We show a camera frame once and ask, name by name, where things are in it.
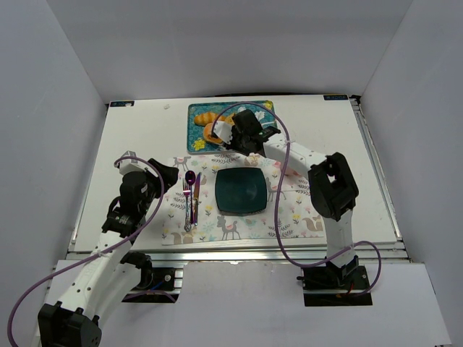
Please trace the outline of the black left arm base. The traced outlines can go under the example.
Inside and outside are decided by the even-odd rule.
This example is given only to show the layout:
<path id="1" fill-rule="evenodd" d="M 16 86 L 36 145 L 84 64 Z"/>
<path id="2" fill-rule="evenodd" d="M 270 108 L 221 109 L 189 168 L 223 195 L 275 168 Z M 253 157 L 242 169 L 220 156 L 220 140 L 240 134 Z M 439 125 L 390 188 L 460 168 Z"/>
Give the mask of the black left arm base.
<path id="1" fill-rule="evenodd" d="M 121 264 L 131 264 L 140 273 L 140 282 L 124 297 L 124 303 L 169 303 L 177 301 L 174 267 L 154 267 L 148 254 L 129 252 Z"/>

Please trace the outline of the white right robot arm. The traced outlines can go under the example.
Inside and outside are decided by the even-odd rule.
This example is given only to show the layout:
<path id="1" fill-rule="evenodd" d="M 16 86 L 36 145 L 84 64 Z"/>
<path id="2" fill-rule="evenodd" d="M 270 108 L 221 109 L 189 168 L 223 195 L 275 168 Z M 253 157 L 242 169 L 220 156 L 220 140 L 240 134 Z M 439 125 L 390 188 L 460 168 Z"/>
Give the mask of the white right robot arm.
<path id="1" fill-rule="evenodd" d="M 352 214 L 359 189 L 341 153 L 324 155 L 290 140 L 284 124 L 266 128 L 250 110 L 234 115 L 233 124 L 215 120 L 212 134 L 224 142 L 227 150 L 249 155 L 257 153 L 289 168 L 308 180 L 311 204 L 322 217 L 326 233 L 328 275 L 338 286 L 344 285 L 357 269 Z"/>

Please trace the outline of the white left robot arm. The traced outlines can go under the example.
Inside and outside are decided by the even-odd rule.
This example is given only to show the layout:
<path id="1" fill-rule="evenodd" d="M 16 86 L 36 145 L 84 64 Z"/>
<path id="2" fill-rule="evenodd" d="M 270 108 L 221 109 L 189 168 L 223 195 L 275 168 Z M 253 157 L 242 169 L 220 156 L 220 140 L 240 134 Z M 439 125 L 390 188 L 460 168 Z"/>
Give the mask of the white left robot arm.
<path id="1" fill-rule="evenodd" d="M 137 236 L 153 219 L 153 201 L 179 178 L 178 168 L 126 154 L 115 166 L 122 175 L 119 194 L 109 205 L 96 246 L 70 287 L 38 313 L 42 346 L 99 346 L 109 315 L 135 287 L 153 279 L 151 258 L 132 251 Z"/>

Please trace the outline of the glazed donut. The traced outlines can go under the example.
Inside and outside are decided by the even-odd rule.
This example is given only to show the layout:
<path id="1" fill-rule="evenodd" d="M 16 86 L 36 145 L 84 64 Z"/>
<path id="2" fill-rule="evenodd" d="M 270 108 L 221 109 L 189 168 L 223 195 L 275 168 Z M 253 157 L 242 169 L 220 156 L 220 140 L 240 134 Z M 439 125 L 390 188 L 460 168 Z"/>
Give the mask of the glazed donut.
<path id="1" fill-rule="evenodd" d="M 220 138 L 214 137 L 212 134 L 212 126 L 213 123 L 210 122 L 206 124 L 203 128 L 203 138 L 206 142 L 213 143 L 220 145 L 222 143 L 222 140 Z"/>

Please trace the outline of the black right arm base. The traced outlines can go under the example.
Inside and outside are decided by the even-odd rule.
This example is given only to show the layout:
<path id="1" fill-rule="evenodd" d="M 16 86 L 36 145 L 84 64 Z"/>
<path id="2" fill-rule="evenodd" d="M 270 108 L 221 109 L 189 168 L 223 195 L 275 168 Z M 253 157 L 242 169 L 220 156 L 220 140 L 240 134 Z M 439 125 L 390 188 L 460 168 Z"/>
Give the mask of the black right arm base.
<path id="1" fill-rule="evenodd" d="M 359 266 L 343 282 L 328 271 L 327 267 L 302 269 L 297 280 L 302 284 L 306 307 L 366 307 L 372 306 L 370 293 L 361 295 L 370 287 L 364 266 Z"/>

